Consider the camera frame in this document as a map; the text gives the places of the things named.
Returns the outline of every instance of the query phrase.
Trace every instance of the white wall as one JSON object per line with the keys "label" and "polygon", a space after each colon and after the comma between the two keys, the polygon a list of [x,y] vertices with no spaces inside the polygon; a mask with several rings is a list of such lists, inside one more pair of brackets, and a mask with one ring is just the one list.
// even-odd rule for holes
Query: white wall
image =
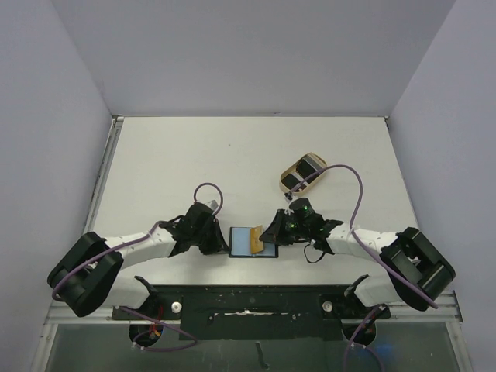
{"label": "white wall", "polygon": [[477,372],[496,353],[496,2],[458,0],[391,116],[421,227],[457,272]]}
{"label": "white wall", "polygon": [[0,2],[0,370],[27,370],[111,117],[49,0]]}
{"label": "white wall", "polygon": [[388,115],[454,0],[53,0],[114,114]]}

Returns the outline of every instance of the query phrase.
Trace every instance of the wall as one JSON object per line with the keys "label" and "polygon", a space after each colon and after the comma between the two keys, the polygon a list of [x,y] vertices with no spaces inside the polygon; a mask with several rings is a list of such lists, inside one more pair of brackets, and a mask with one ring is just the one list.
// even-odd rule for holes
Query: wall
{"label": "wall", "polygon": [[0,2],[0,370],[28,370],[111,117],[48,0]]}
{"label": "wall", "polygon": [[53,0],[114,114],[388,115],[454,0]]}
{"label": "wall", "polygon": [[477,372],[494,371],[496,2],[458,0],[391,116],[421,227],[453,262]]}

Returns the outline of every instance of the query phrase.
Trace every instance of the white table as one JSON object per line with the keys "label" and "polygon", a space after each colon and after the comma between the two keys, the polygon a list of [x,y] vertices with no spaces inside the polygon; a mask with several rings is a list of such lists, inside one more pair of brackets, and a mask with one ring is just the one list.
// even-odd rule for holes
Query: white table
{"label": "white table", "polygon": [[[219,221],[229,242],[229,227],[268,226],[276,210],[286,207],[279,176],[308,152],[360,173],[364,197],[358,225],[381,231],[416,226],[382,118],[126,117],[93,230],[100,236],[147,230],[158,219],[184,214],[195,187],[211,181],[225,195]],[[331,170],[306,196],[325,218],[346,222],[357,193],[349,171]],[[204,202],[216,197],[213,188],[199,192]],[[206,257],[191,248],[120,275],[142,275],[152,284],[350,284],[383,270],[366,260],[330,255],[310,265],[302,248],[282,246],[277,259]]]}

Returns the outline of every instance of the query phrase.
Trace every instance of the yellow object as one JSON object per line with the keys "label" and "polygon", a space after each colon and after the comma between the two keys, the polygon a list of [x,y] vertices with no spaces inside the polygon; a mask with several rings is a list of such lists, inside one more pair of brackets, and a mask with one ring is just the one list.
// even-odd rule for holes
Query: yellow object
{"label": "yellow object", "polygon": [[250,251],[251,254],[260,253],[264,250],[264,242],[260,241],[260,235],[264,232],[262,225],[250,229]]}

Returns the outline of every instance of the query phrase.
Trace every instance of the screw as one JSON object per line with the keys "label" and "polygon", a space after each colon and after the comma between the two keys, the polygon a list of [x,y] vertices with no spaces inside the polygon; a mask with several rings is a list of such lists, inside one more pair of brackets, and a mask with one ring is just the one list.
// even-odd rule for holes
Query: screw
{"label": "screw", "polygon": [[332,302],[331,301],[325,301],[322,304],[322,308],[324,309],[325,312],[331,312],[332,311]]}
{"label": "screw", "polygon": [[173,312],[174,314],[177,314],[177,313],[181,312],[181,309],[182,309],[182,308],[183,308],[183,305],[181,305],[181,303],[180,303],[180,302],[174,302],[174,303],[172,304],[172,306],[170,307],[170,309],[172,310],[172,312]]}

